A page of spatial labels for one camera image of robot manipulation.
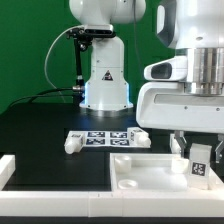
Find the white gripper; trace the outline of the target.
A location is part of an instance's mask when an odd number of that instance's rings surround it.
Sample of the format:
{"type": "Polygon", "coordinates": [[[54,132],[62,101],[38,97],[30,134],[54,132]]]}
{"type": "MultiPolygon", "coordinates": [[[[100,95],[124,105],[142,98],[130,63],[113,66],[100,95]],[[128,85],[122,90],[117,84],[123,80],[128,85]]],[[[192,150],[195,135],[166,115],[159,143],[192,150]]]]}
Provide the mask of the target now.
{"type": "Polygon", "coordinates": [[[219,133],[216,163],[224,150],[224,96],[197,96],[185,92],[186,56],[148,65],[147,83],[139,92],[136,121],[143,128],[175,130],[174,138],[185,156],[185,132],[219,133]]]}

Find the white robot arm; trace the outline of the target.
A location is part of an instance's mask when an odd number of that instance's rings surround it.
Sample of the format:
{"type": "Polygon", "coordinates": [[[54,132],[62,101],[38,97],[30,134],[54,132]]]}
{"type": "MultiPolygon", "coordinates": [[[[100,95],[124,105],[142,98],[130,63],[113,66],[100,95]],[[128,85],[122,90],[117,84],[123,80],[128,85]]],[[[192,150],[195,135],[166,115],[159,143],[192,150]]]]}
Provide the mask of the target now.
{"type": "MultiPolygon", "coordinates": [[[[90,78],[81,106],[120,110],[129,104],[121,74],[123,42],[115,24],[148,17],[150,0],[69,0],[78,29],[93,43],[90,78]]],[[[136,121],[143,128],[216,133],[224,150],[224,0],[162,0],[153,11],[157,31],[140,28],[136,121]]]]}

